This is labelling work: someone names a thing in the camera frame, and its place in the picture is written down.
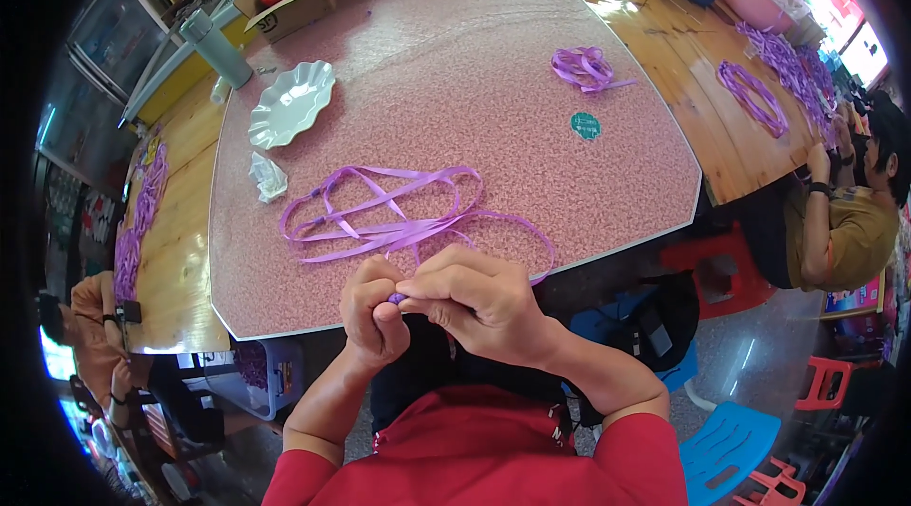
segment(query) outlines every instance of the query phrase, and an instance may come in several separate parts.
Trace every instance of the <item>purple ribbon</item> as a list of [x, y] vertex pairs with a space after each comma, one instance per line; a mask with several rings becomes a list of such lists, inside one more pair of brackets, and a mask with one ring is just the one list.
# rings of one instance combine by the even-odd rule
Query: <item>purple ribbon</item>
[[167, 148], [158, 145], [155, 159], [149, 166], [139, 166], [143, 171], [142, 188], [133, 206], [133, 223], [124, 229], [126, 219], [120, 222], [118, 238], [114, 244], [114, 296], [118, 302], [136, 300], [136, 273], [139, 270], [139, 246], [158, 210], [158, 201], [167, 183]]
[[810, 120], [816, 123], [826, 148], [836, 147], [837, 135], [832, 128], [832, 119], [819, 101], [814, 79], [803, 67], [801, 58], [797, 56], [791, 44], [784, 37], [759, 31], [746, 22], [738, 22], [735, 28], [746, 35], [750, 43], [756, 47], [762, 62], [775, 69], [781, 86], [791, 91], [791, 94], [803, 103]]
[[604, 60], [604, 52], [599, 47], [557, 49], [550, 59], [550, 66], [561, 79], [578, 85], [582, 92], [600, 92], [636, 84], [636, 79], [614, 81], [614, 69]]
[[[368, 178], [364, 174], [365, 171], [395, 178], [404, 178], [411, 181], [405, 183], [401, 187], [394, 189], [391, 192], [386, 192], [379, 185], [377, 185], [375, 181]], [[457, 174], [471, 175], [480, 182], [478, 184], [477, 192], [474, 195], [472, 201], [463, 209], [460, 209], [462, 199], [459, 195], [458, 188], [456, 188], [455, 183], [451, 179], [452, 176]], [[333, 204], [329, 202], [329, 193], [331, 193], [335, 188], [336, 181], [346, 175], [353, 175], [360, 178], [364, 183], [367, 184], [367, 187], [370, 188], [376, 197], [367, 200], [362, 204], [348, 208], [344, 211], [337, 211], [336, 208], [333, 207]], [[441, 217], [421, 219], [416, 221], [409, 220], [407, 216], [405, 216], [405, 214], [402, 212], [402, 209], [399, 208], [398, 204], [395, 203], [394, 199], [401, 195], [404, 195], [405, 193], [412, 192], [418, 188], [422, 188], [427, 184], [434, 182], [442, 182], [452, 186], [453, 192], [455, 194], [452, 207], [446, 214]], [[474, 243], [471, 241], [471, 239], [462, 232], [454, 229], [453, 225], [456, 225], [461, 220], [471, 216], [487, 216], [494, 217], [496, 219], [505, 219], [507, 221], [513, 221], [529, 228], [533, 234], [541, 239], [545, 247], [548, 249], [548, 252], [550, 253], [550, 265], [548, 266], [548, 270], [541, 274], [541, 276], [538, 278], [532, 280], [531, 284], [537, 284], [543, 281], [544, 277], [548, 275], [554, 266], [555, 250], [553, 244], [550, 242], [550, 239], [542, 234], [537, 227], [534, 227], [530, 224], [530, 222], [519, 216], [509, 216], [488, 210], [475, 210], [474, 207], [480, 200], [483, 189], [484, 183], [481, 180], [481, 175], [477, 173], [477, 171], [468, 168], [467, 166], [453, 166], [450, 168], [444, 168], [443, 170], [439, 171], [396, 170], [391, 168], [371, 168], [368, 166], [345, 166], [331, 173], [329, 177], [320, 183], [320, 185], [312, 192], [307, 193], [306, 195], [291, 202], [288, 207], [285, 208], [284, 213], [279, 219], [279, 232], [281, 233], [281, 236], [287, 239], [289, 242], [297, 243], [303, 246], [319, 241], [348, 238], [356, 239], [360, 243], [358, 246], [337, 253], [328, 253], [314, 257], [304, 257], [302, 259], [299, 259], [300, 262], [336, 261], [337, 259], [344, 259], [362, 253], [369, 253], [370, 251], [375, 251], [376, 249], [383, 247], [386, 247], [385, 256], [388, 258], [389, 254], [393, 251], [398, 251], [404, 247], [410, 247], [412, 254], [415, 257], [415, 263], [420, 264], [421, 258], [417, 253], [417, 244], [424, 239], [427, 239], [428, 237], [436, 234], [452, 233], [464, 239], [465, 242], [468, 243], [468, 246], [474, 248]], [[321, 194], [323, 196], [323, 202], [326, 207], [326, 214], [324, 216], [319, 216], [312, 221], [299, 224], [289, 231], [288, 222], [290, 220], [291, 214], [293, 214], [301, 204], [315, 199]], [[395, 212], [397, 216], [401, 217], [403, 221], [392, 224], [369, 225], [367, 227], [359, 227], [356, 229], [355, 227], [352, 227], [344, 218], [345, 216], [348, 216], [355, 212], [360, 212], [383, 204], [393, 210], [393, 212]], [[323, 225], [326, 223], [334, 223], [340, 229], [336, 231], [330, 231], [328, 233], [301, 236], [302, 232], [308, 229], [312, 229], [317, 225]]]
[[[723, 59], [722, 64], [718, 66], [718, 77], [722, 80], [722, 84], [731, 91], [731, 94], [734, 95], [735, 99], [741, 102], [741, 104], [746, 107], [747, 111], [753, 115], [753, 118], [757, 119], [772, 131], [772, 136], [780, 138], [782, 134], [788, 132], [788, 122], [784, 117], [784, 112], [781, 111], [781, 105], [778, 104], [778, 100], [765, 88], [762, 81], [748, 73], [743, 66]], [[756, 91], [756, 93], [772, 107], [772, 110], [775, 111], [775, 116], [772, 116], [766, 112], [765, 109], [753, 102], [747, 91], [747, 87]]]

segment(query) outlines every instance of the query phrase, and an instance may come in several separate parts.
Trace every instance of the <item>black wristband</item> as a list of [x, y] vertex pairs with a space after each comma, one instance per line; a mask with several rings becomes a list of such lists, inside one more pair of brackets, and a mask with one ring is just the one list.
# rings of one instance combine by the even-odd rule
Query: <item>black wristband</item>
[[829, 184], [823, 183], [822, 181], [814, 181], [811, 183], [810, 192], [825, 193], [826, 197], [832, 197], [832, 190], [829, 189]]

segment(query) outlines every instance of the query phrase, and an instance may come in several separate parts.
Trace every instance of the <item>red plastic stool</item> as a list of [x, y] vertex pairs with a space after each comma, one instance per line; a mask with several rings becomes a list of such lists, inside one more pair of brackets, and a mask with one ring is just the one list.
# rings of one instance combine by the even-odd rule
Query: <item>red plastic stool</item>
[[[810, 385], [810, 393], [804, 399], [797, 399], [795, 409], [801, 411], [814, 411], [816, 409], [838, 409], [842, 407], [845, 401], [845, 394], [848, 391], [848, 380], [851, 378], [851, 372], [854, 371], [854, 364], [842, 362], [825, 357], [810, 356], [810, 365], [816, 368], [813, 375], [813, 383]], [[832, 380], [835, 375], [842, 373], [842, 383], [838, 386], [838, 393], [834, 399], [826, 399], [829, 389], [832, 387]]]
[[699, 295], [700, 320], [724, 317], [757, 307], [777, 290], [759, 274], [759, 269], [750, 256], [750, 248], [746, 245], [744, 233], [737, 223], [729, 234], [685, 241], [666, 247], [661, 251], [661, 264], [678, 272], [695, 271], [699, 261], [724, 254], [730, 255], [737, 264], [737, 272], [731, 275], [731, 290], [728, 292], [733, 296], [710, 305], [702, 294], [699, 277], [694, 272], [696, 294]]
[[[747, 506], [755, 506], [756, 504], [760, 504], [761, 506], [799, 506], [803, 500], [803, 495], [806, 493], [806, 485], [803, 484], [803, 482], [800, 480], [791, 478], [791, 476], [793, 476], [793, 473], [796, 471], [796, 468], [789, 464], [781, 462], [775, 457], [771, 457], [771, 459], [772, 464], [781, 469], [781, 472], [778, 473], [778, 476], [769, 476], [755, 470], [750, 473], [750, 478], [759, 482], [768, 490], [764, 494], [761, 494], [759, 492], [751, 492], [750, 500], [747, 500], [741, 496], [735, 496], [735, 502], [746, 504]], [[779, 484], [783, 484], [789, 489], [797, 492], [797, 496], [788, 498], [787, 496], [781, 494], [777, 490]]]

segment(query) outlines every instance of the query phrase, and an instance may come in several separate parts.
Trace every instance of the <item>white scalloped dish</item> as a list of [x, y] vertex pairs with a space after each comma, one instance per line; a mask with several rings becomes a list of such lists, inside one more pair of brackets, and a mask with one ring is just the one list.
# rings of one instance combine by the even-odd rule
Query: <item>white scalloped dish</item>
[[250, 143], [264, 150], [290, 144], [313, 126], [316, 115], [332, 100], [334, 84], [335, 71], [325, 61], [298, 63], [280, 73], [250, 113]]

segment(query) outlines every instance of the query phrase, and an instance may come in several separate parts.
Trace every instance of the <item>thermos bottle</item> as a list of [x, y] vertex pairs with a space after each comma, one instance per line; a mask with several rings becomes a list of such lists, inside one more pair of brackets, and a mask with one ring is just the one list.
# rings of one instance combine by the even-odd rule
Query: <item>thermos bottle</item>
[[250, 80], [253, 69], [222, 31], [212, 24], [209, 15], [200, 8], [180, 26], [180, 34], [193, 45], [234, 89]]

